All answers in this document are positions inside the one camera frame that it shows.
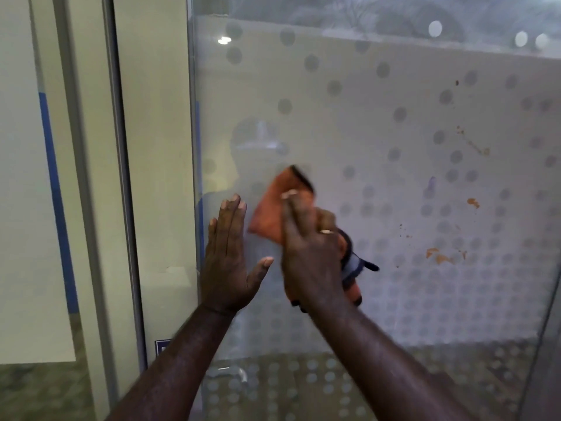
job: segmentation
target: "person's right arm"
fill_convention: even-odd
[[[345,297],[332,213],[283,195],[285,286],[300,300],[380,421],[473,420],[425,368]]]

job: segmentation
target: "person's left arm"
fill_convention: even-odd
[[[273,258],[248,275],[243,257],[246,203],[222,201],[209,224],[201,272],[202,303],[106,421],[185,421],[205,372],[237,311],[253,299]]]

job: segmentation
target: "microfiber cloth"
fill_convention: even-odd
[[[249,233],[255,233],[277,244],[282,243],[282,199],[281,195],[289,190],[298,191],[300,198],[309,206],[314,205],[315,192],[310,181],[295,166],[284,169],[269,185],[260,203],[255,208]],[[338,229],[339,257],[341,261],[341,286],[349,301],[359,306],[362,302],[360,288],[355,279],[367,268],[373,272],[380,270],[378,266],[362,260],[353,251],[351,238],[347,233]],[[284,292],[293,306],[299,306],[299,301],[291,296],[290,290],[284,287]]]

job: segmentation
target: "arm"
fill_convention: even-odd
[[[234,195],[209,224],[201,272],[202,304],[165,351],[117,404],[107,421],[185,421],[210,362],[237,311],[253,299],[273,259],[247,275],[243,258],[246,204]]]
[[[333,214],[318,210],[316,226],[312,209],[295,192],[283,198],[285,285],[308,311],[376,417],[380,421],[472,420],[421,364],[346,300]]]

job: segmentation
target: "sticker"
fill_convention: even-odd
[[[156,356],[159,356],[161,352],[165,350],[168,346],[169,342],[172,341],[170,339],[157,339],[155,341],[156,344]]]

